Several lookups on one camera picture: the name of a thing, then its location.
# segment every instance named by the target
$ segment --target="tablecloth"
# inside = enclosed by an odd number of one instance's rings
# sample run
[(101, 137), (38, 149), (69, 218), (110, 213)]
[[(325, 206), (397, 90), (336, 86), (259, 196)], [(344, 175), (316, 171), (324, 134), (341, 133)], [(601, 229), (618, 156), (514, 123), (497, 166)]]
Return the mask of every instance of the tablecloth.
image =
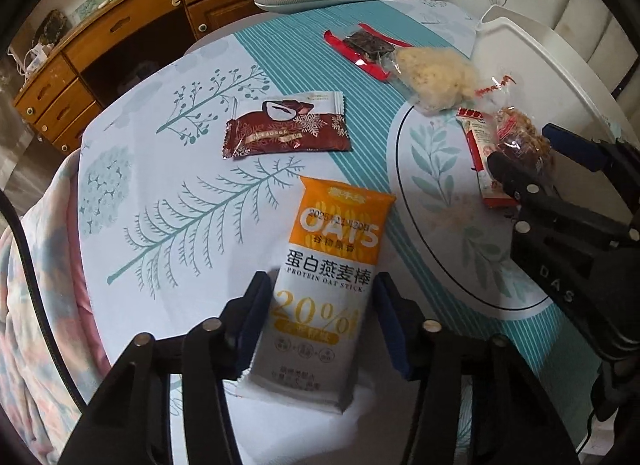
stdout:
[[(508, 258), (509, 220), (479, 212), (478, 188), (451, 111), (426, 119), (322, 40), (365, 22), (416, 46), (470, 55), (476, 22), (444, 2), (391, 1), (301, 12), (242, 30), (165, 67), (106, 109), (83, 135), (82, 260), (111, 361), (141, 331), (185, 333), (272, 275), (302, 195), (298, 176), (394, 192), (379, 269), (459, 333), (507, 334), (580, 440), (597, 359), (558, 308)], [(340, 90), (353, 150), (223, 160), (239, 100)], [(393, 371), (369, 316), (358, 384), (342, 415), (236, 398), (228, 402), (245, 463), (399, 461), (415, 384)], [(172, 382), (174, 455), (180, 382)], [(468, 439), (465, 388), (460, 442)]]

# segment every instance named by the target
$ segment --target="teal stripe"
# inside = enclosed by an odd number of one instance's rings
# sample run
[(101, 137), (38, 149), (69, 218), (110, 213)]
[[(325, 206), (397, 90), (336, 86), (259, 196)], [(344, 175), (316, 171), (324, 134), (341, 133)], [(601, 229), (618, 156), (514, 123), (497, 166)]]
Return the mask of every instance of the teal stripe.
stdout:
[[(416, 46), (450, 46), (440, 36), (382, 2), (301, 12), (246, 28), (236, 33), (236, 38), (283, 93), (306, 90), (344, 93), (353, 151), (331, 156), (353, 185), (389, 192), (386, 141), (391, 122), (404, 99), (391, 86), (358, 70), (322, 40), (327, 29), (335, 32), (359, 22)], [(493, 333), (504, 333), (535, 372), (542, 369), (561, 320), (555, 305), (520, 321), (485, 317), (456, 299), (438, 282), (411, 243), (395, 210), (388, 219), (386, 233), (439, 319), (453, 330), (470, 336), (486, 338)]]

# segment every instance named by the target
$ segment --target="yellow puffed snack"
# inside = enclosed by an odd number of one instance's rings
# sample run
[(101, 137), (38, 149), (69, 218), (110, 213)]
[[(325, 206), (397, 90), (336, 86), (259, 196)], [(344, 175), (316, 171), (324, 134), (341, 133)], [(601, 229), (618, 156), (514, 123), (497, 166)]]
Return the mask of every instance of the yellow puffed snack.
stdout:
[(236, 394), (341, 413), (396, 197), (301, 176), (305, 195), (252, 366)]
[(389, 61), (391, 73), (411, 90), (400, 92), (424, 111), (452, 108), (474, 97), (476, 68), (452, 48), (397, 48)]

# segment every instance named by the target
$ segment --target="chair seat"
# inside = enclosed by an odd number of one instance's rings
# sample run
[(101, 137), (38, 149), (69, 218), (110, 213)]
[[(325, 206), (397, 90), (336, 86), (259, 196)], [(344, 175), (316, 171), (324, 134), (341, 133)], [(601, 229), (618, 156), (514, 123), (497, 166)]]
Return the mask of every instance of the chair seat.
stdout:
[(258, 23), (263, 23), (265, 21), (272, 20), (273, 18), (281, 17), (280, 14), (274, 14), (272, 12), (261, 12), (260, 14), (254, 14), (253, 16), (248, 16), (247, 18), (243, 18), (241, 20), (237, 20), (236, 22), (229, 23), (228, 25), (222, 26), (217, 30), (214, 30), (210, 34), (207, 34), (201, 39), (198, 39), (194, 42), (189, 49), (184, 52), (184, 55), (190, 54), (191, 52), (195, 52), (197, 49), (202, 48), (206, 44), (210, 42), (217, 41), (220, 38), (226, 38), (226, 36), (230, 36), (235, 32), (239, 32), (240, 30), (244, 30), (249, 26), (257, 25)]

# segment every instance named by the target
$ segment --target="circular icon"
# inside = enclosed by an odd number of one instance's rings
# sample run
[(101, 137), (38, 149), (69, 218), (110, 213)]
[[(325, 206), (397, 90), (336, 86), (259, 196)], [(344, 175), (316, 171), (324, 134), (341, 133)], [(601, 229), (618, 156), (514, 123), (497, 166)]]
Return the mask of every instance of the circular icon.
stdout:
[(291, 340), (286, 337), (278, 337), (275, 342), (276, 349), (279, 351), (289, 351)]
[(311, 344), (307, 344), (303, 342), (298, 346), (298, 355), (300, 355), (303, 359), (308, 359), (314, 356), (314, 347)]
[(325, 364), (334, 360), (334, 357), (335, 357), (334, 352), (331, 351), (329, 348), (322, 348), (318, 353), (318, 358), (320, 359), (320, 362), (324, 362)]

